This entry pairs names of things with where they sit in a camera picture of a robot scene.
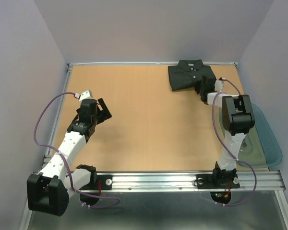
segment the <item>gray floor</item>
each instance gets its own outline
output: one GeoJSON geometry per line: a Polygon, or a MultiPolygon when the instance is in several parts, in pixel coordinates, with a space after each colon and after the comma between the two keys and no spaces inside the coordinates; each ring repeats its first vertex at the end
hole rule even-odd
{"type": "MultiPolygon", "coordinates": [[[[231,203],[250,192],[233,192],[231,203]]],[[[286,229],[274,191],[255,193],[237,207],[205,200],[210,194],[127,193],[117,207],[89,210],[74,196],[62,217],[33,213],[31,230],[282,230],[286,229]]]]}

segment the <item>metal frame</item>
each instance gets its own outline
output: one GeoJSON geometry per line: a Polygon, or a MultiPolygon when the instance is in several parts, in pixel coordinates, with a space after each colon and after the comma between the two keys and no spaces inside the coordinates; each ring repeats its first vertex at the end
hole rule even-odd
{"type": "MultiPolygon", "coordinates": [[[[68,88],[69,80],[72,74],[73,66],[93,66],[93,65],[174,65],[176,62],[93,62],[93,63],[73,63],[69,64],[66,75],[63,92],[68,88]]],[[[205,63],[208,65],[234,65],[237,63],[205,63]]],[[[64,97],[61,99],[55,123],[49,139],[52,145],[58,130],[58,124],[62,113],[64,97]]],[[[51,151],[46,150],[44,164],[47,164],[51,158],[51,151]]],[[[188,171],[188,172],[98,172],[98,174],[112,174],[112,190],[103,191],[104,193],[130,193],[130,192],[200,192],[216,190],[199,190],[194,186],[194,181],[198,174],[212,173],[207,171],[188,171]]],[[[250,191],[254,186],[254,175],[251,171],[237,172],[240,185],[236,191],[250,191]]],[[[284,182],[280,172],[257,171],[257,190],[275,191],[276,197],[281,208],[283,218],[288,229],[288,203],[286,201],[284,182]]],[[[94,192],[93,190],[83,190],[83,192],[94,192]]],[[[32,211],[27,207],[21,219],[19,230],[27,230],[32,217],[32,211]]]]}
{"type": "MultiPolygon", "coordinates": [[[[238,62],[203,62],[204,65],[221,65],[221,66],[237,66],[238,62]]],[[[71,63],[68,66],[124,66],[124,65],[177,65],[176,61],[168,61],[168,62],[153,62],[153,61],[101,61],[101,62],[86,62],[86,63],[71,63]]]]}
{"type": "MultiPolygon", "coordinates": [[[[103,193],[135,193],[135,192],[215,192],[220,189],[198,189],[195,180],[202,173],[211,171],[188,172],[99,172],[97,175],[111,174],[112,189],[103,193]]],[[[252,191],[254,188],[254,175],[252,172],[237,172],[240,188],[232,191],[252,191]]],[[[278,171],[258,171],[257,191],[283,191],[284,182],[278,171]]],[[[95,190],[82,190],[82,192],[97,192],[95,190]]]]}
{"type": "Polygon", "coordinates": [[[288,229],[288,203],[284,191],[275,191],[275,195],[282,212],[286,228],[288,229]]]}

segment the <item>screw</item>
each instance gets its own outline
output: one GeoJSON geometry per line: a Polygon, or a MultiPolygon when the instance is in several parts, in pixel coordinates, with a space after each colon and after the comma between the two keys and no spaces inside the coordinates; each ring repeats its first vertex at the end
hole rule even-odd
{"type": "Polygon", "coordinates": [[[112,184],[112,180],[111,179],[106,179],[106,185],[111,185],[112,184]]]}
{"type": "Polygon", "coordinates": [[[196,182],[197,182],[197,184],[199,184],[199,185],[202,185],[202,184],[204,183],[204,181],[203,181],[202,178],[198,178],[198,179],[196,180],[196,182]]]}
{"type": "Polygon", "coordinates": [[[235,177],[235,178],[234,178],[233,183],[234,183],[234,184],[239,184],[239,179],[238,179],[238,177],[235,177]]]}

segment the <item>cable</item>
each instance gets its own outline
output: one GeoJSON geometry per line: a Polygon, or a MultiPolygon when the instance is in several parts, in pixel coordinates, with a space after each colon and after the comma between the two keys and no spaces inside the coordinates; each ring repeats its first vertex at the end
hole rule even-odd
{"type": "Polygon", "coordinates": [[[73,181],[72,181],[72,172],[69,168],[69,165],[66,161],[66,158],[64,157],[63,153],[61,153],[56,147],[52,146],[52,145],[48,145],[48,144],[43,144],[43,143],[40,143],[38,142],[38,140],[36,139],[36,132],[37,132],[37,128],[38,128],[38,125],[39,125],[39,122],[40,120],[42,119],[45,111],[49,108],[49,106],[54,102],[55,99],[57,99],[58,97],[60,96],[63,96],[63,95],[66,95],[66,94],[72,94],[74,97],[75,97],[75,93],[73,92],[64,92],[64,93],[61,93],[57,96],[55,96],[47,105],[46,107],[44,108],[44,110],[42,111],[41,115],[39,116],[37,122],[36,122],[36,125],[35,125],[35,128],[34,128],[34,132],[33,132],[33,138],[34,138],[34,141],[37,145],[39,146],[44,146],[44,147],[47,147],[47,148],[50,148],[54,151],[56,151],[62,158],[63,162],[64,162],[64,165],[66,167],[66,170],[67,170],[67,174],[69,176],[69,180],[71,182],[71,187],[72,187],[72,190],[74,190],[76,193],[79,193],[81,195],[84,195],[84,196],[88,196],[88,197],[91,197],[91,198],[98,198],[98,199],[106,199],[106,200],[116,200],[117,202],[114,203],[114,204],[111,204],[111,205],[108,205],[108,206],[100,206],[100,207],[94,207],[94,206],[90,206],[90,205],[87,205],[85,203],[83,203],[83,205],[87,206],[88,208],[107,208],[107,207],[112,207],[114,205],[117,205],[119,202],[120,202],[120,199],[117,198],[117,197],[110,197],[110,196],[97,196],[97,195],[91,195],[91,194],[88,194],[88,193],[83,193],[83,192],[80,192],[79,190],[75,189],[74,186],[73,186],[73,181]]]}
{"type": "Polygon", "coordinates": [[[239,95],[241,95],[240,90],[237,88],[237,86],[234,85],[230,80],[227,80],[226,78],[221,78],[222,81],[227,81],[229,84],[231,84],[238,92],[239,95]]]}
{"type": "Polygon", "coordinates": [[[36,131],[37,131],[37,127],[38,127],[38,125],[39,125],[40,120],[42,119],[44,113],[45,113],[46,110],[49,108],[49,106],[53,103],[53,101],[56,100],[58,97],[61,97],[61,96],[66,95],[66,94],[72,94],[73,96],[76,95],[76,94],[73,93],[73,92],[64,92],[64,93],[61,93],[61,94],[55,96],[55,97],[46,105],[46,107],[44,108],[44,110],[43,110],[42,113],[40,114],[40,116],[39,116],[39,118],[38,118],[38,120],[37,120],[37,123],[36,123],[36,125],[35,125],[34,132],[33,132],[33,138],[34,138],[34,141],[35,141],[35,143],[36,143],[37,145],[50,148],[50,149],[52,149],[52,150],[54,150],[54,151],[56,151],[56,152],[59,152],[59,150],[56,149],[55,147],[53,147],[53,146],[51,146],[51,145],[48,145],[48,144],[42,144],[42,143],[39,143],[39,142],[38,142],[38,140],[36,139],[36,131]]]}
{"type": "Polygon", "coordinates": [[[240,162],[240,163],[244,163],[246,164],[247,166],[249,166],[249,168],[252,170],[253,174],[254,174],[254,178],[255,178],[255,184],[254,184],[254,188],[252,190],[252,193],[249,195],[248,198],[246,198],[245,200],[242,200],[240,202],[237,202],[235,204],[221,204],[221,203],[217,203],[217,204],[220,204],[220,205],[223,205],[223,206],[237,206],[237,205],[241,205],[243,203],[245,203],[246,201],[248,201],[249,199],[251,199],[253,197],[253,195],[255,194],[255,190],[256,190],[256,187],[257,187],[257,176],[256,176],[256,172],[254,170],[254,168],[248,164],[247,162],[245,161],[240,161],[238,160],[232,153],[231,151],[229,150],[229,148],[225,145],[225,143],[223,142],[223,140],[221,139],[220,135],[218,134],[217,132],[217,129],[216,129],[216,120],[215,120],[215,104],[216,104],[216,99],[217,97],[222,94],[223,92],[218,92],[216,94],[216,96],[214,97],[213,99],[213,102],[212,102],[212,124],[213,124],[213,129],[216,133],[216,137],[218,138],[218,140],[220,141],[220,143],[222,144],[222,146],[226,149],[226,151],[232,156],[233,159],[235,159],[236,161],[240,162]]]}

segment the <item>polo shirt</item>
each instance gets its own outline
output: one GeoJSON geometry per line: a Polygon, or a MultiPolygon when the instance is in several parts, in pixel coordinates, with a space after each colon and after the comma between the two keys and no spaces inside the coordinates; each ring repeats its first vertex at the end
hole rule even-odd
{"type": "Polygon", "coordinates": [[[172,91],[194,87],[197,93],[203,76],[216,78],[211,67],[204,65],[202,60],[179,60],[177,66],[168,67],[168,76],[172,91]]]}

